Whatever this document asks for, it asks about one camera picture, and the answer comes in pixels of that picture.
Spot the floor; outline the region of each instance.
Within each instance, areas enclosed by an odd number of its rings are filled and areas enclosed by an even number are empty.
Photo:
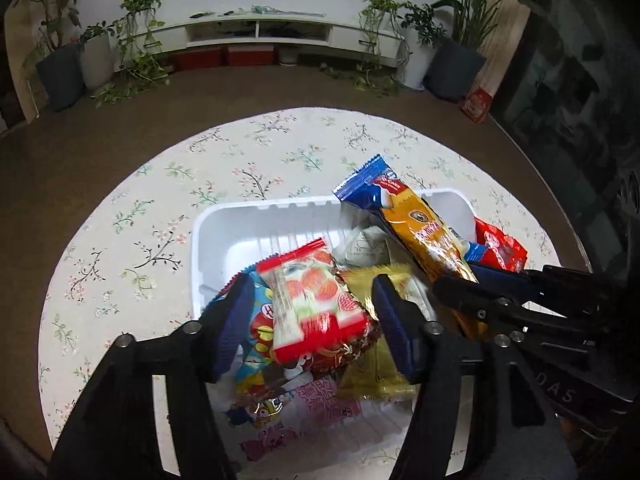
[[[562,211],[536,171],[492,121],[403,91],[377,98],[311,67],[222,67],[95,109],[69,110],[0,139],[0,247],[4,279],[1,415],[43,457],[51,453],[38,392],[38,327],[47,285],[66,244],[120,181],[176,142],[210,126],[272,110],[324,106],[383,116],[449,146],[511,191],[538,219],[563,265],[584,268]]]

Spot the red box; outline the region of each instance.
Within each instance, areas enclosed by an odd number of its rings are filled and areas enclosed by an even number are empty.
[[[196,68],[210,68],[222,64],[222,49],[220,47],[193,48],[174,54],[176,70],[194,70]]]
[[[230,45],[226,48],[226,63],[229,65],[272,65],[274,62],[273,45]]]

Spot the round table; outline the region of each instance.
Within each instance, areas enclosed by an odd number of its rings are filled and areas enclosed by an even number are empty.
[[[527,267],[558,265],[547,234],[466,158],[393,121],[294,108],[222,124],[165,150],[106,197],[66,247],[40,323],[39,385],[52,444],[115,337],[166,335],[190,318],[190,229],[208,206],[328,195],[376,153],[415,188],[452,187],[517,238]],[[395,450],[351,467],[386,478]],[[347,478],[341,469],[340,476]]]

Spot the red snack wrapper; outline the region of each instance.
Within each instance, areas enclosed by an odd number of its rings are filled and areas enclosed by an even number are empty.
[[[273,354],[279,363],[363,338],[370,322],[322,238],[256,267],[273,290]],[[332,352],[325,357],[332,360]]]
[[[520,272],[527,262],[527,251],[515,238],[504,234],[496,226],[476,218],[476,239],[488,249],[480,263],[496,269]]]
[[[493,99],[487,92],[477,88],[469,94],[460,109],[473,122],[482,123],[486,119]]]

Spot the metal screw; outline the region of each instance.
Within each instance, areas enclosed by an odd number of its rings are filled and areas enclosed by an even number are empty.
[[[120,334],[114,343],[116,343],[116,346],[119,346],[120,348],[126,348],[133,343],[133,341],[134,337],[131,334]]]
[[[431,335],[440,335],[444,332],[444,328],[437,321],[429,321],[424,325],[424,329]]]
[[[522,343],[524,341],[524,334],[519,330],[514,330],[509,334],[509,337],[514,343]]]
[[[196,320],[187,321],[182,326],[182,329],[187,334],[195,334],[196,332],[199,332],[201,328],[202,328],[202,325],[200,323],[198,323]]]
[[[496,343],[501,348],[507,348],[511,344],[511,339],[509,339],[504,334],[498,334],[494,337],[494,343]]]

